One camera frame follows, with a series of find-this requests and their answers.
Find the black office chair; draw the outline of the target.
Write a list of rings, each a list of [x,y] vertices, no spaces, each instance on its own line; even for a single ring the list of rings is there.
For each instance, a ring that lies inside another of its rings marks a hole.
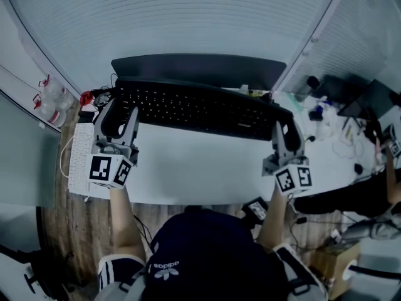
[[[35,293],[33,283],[39,283],[42,291],[50,299],[55,301],[69,301],[68,292],[73,292],[74,288],[70,286],[66,274],[66,266],[68,261],[74,257],[69,252],[64,259],[56,258],[52,252],[44,250],[23,252],[14,251],[4,245],[0,245],[0,254],[6,255],[20,264],[30,264],[32,276],[28,277],[24,274],[24,279]]]

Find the person's left forearm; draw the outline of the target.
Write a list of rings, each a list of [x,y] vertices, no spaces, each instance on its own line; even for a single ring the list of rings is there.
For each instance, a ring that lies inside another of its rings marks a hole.
[[[110,189],[113,245],[116,253],[146,260],[145,248],[132,211],[126,188]]]

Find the grey cabinet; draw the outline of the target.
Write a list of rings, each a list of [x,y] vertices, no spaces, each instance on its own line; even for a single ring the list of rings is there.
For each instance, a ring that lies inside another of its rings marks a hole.
[[[60,133],[0,91],[0,203],[53,207]]]

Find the black laptop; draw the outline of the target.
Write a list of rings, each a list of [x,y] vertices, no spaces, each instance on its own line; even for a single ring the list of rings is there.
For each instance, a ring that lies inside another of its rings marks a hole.
[[[338,112],[338,116],[378,120],[394,106],[401,107],[401,93],[373,80],[354,101]]]

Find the person's right forearm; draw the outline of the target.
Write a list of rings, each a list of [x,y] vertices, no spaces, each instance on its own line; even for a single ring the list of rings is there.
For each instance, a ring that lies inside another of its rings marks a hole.
[[[281,195],[279,187],[275,185],[266,217],[257,238],[257,243],[266,251],[273,250],[283,242],[287,203],[287,197]]]

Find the cardboard box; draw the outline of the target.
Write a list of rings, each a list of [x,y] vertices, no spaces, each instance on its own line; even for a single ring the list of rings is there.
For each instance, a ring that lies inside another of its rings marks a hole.
[[[329,301],[334,301],[350,289],[352,275],[348,269],[357,265],[360,250],[359,241],[350,241],[326,246],[313,253],[310,267],[325,286]]]

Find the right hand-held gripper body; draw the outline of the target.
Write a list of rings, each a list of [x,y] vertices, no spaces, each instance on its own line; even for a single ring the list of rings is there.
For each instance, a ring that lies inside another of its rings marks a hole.
[[[306,156],[277,158],[275,155],[263,159],[263,176],[273,176],[282,196],[299,194],[312,188],[313,181]]]

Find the person's navy striped shirt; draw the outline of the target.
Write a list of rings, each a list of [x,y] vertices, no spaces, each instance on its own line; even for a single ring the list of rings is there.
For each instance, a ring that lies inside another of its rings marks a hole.
[[[171,217],[153,255],[108,255],[95,301],[328,301],[287,244],[267,252],[234,216],[211,210]]]

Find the black recorder box with screen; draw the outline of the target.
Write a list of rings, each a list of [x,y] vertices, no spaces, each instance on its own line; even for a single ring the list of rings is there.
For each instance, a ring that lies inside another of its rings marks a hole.
[[[244,212],[243,223],[253,230],[256,225],[262,225],[268,210],[268,204],[262,197],[253,199],[241,208]]]

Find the black keyboard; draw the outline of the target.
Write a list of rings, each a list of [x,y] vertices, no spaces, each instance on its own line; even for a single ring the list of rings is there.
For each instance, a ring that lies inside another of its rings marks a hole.
[[[120,77],[115,82],[121,118],[137,107],[141,123],[208,134],[270,141],[282,132],[297,140],[293,114],[276,103],[206,85]]]

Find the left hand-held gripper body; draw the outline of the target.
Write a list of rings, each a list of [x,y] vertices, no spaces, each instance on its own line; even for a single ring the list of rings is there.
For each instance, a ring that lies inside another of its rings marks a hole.
[[[130,171],[137,165],[138,148],[96,141],[89,155],[89,182],[123,189]]]

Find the white keyboard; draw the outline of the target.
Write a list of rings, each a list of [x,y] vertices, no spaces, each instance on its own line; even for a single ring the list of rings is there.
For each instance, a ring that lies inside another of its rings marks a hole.
[[[86,158],[91,154],[94,125],[77,123],[72,138],[70,165],[68,174],[68,190],[73,194],[87,195],[90,184],[86,180]]]

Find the black monitor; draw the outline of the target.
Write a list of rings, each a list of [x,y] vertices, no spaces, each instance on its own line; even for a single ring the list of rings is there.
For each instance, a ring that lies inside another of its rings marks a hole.
[[[220,88],[270,90],[286,69],[281,61],[249,56],[166,53],[114,59],[119,77],[199,83]]]
[[[369,83],[370,80],[354,74],[349,74],[345,78],[325,75],[312,95],[315,98],[326,97],[331,102],[348,104],[359,97]]]

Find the white slatted window blind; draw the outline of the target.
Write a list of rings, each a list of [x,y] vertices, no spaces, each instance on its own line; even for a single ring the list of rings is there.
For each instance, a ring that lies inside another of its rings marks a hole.
[[[306,29],[274,88],[305,91],[306,79],[355,75],[401,81],[401,0],[293,0]]]
[[[329,0],[10,0],[79,90],[106,85],[117,58],[217,53],[289,63]]]

